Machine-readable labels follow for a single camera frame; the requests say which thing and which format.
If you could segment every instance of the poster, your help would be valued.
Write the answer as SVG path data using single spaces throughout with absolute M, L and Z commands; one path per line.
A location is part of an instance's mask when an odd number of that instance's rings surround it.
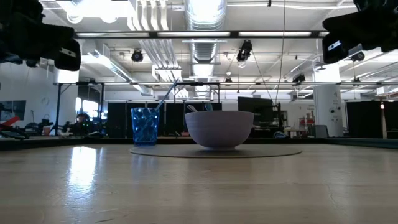
M 26 100 L 0 101 L 0 121 L 7 121 L 15 116 L 25 119 Z

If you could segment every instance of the white bowl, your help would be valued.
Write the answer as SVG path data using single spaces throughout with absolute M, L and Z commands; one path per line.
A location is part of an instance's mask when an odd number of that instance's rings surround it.
M 211 150 L 233 150 L 250 135 L 254 114 L 244 111 L 202 111 L 185 115 L 189 134 Z

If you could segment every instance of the blue plastic cup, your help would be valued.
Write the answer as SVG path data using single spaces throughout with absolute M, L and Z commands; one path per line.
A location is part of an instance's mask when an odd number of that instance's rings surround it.
M 136 146 L 153 146 L 157 140 L 159 110 L 156 108 L 131 109 L 132 138 Z

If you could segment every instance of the round placemat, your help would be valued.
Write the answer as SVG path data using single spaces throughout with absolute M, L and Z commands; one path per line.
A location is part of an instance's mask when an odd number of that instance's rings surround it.
M 302 150 L 298 145 L 244 144 L 236 147 L 236 150 L 211 151 L 197 144 L 187 144 L 133 147 L 129 152 L 145 156 L 182 158 L 256 158 L 296 155 Z

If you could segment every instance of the computer monitor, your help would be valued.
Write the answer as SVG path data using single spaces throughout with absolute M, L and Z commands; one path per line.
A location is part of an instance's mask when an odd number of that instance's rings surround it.
M 272 100 L 238 97 L 238 110 L 254 113 L 255 126 L 270 126 L 274 121 Z

